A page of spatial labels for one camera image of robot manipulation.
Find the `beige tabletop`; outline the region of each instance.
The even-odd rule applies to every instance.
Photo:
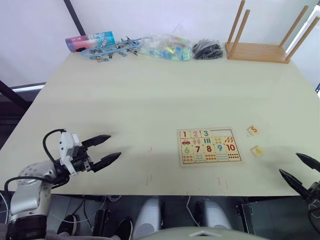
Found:
[[[255,125],[260,133],[251,136]],[[243,163],[181,167],[177,130],[233,129]],[[320,160],[320,104],[293,63],[215,59],[172,62],[115,56],[98,63],[72,53],[36,97],[0,151],[0,184],[27,165],[49,161],[44,135],[57,128],[80,141],[110,134],[88,154],[109,167],[72,177],[61,194],[288,196],[278,169],[309,187],[319,173],[296,152]],[[59,158],[59,134],[48,139]],[[250,149],[260,146],[264,155]]]

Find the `plastic bag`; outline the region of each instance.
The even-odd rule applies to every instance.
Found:
[[[195,59],[217,59],[222,58],[223,50],[217,40],[200,40],[192,47],[192,54]]]
[[[192,48],[186,38],[163,34],[144,39],[140,53],[172,61],[188,61],[192,57]]]

